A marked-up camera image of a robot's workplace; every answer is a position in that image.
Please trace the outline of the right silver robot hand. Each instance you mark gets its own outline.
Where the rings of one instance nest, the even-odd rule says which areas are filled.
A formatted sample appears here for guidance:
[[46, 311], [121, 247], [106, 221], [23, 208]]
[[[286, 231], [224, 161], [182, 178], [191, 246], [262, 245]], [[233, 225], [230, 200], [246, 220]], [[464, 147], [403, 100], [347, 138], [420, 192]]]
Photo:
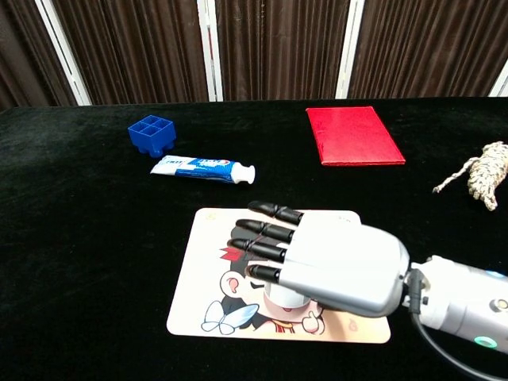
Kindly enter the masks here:
[[397, 310], [410, 256], [394, 235], [340, 219], [334, 211], [301, 212], [253, 201], [252, 212], [269, 221], [239, 219], [255, 239], [232, 238], [230, 247], [271, 265], [251, 264], [247, 276], [276, 284], [331, 310], [381, 318]]

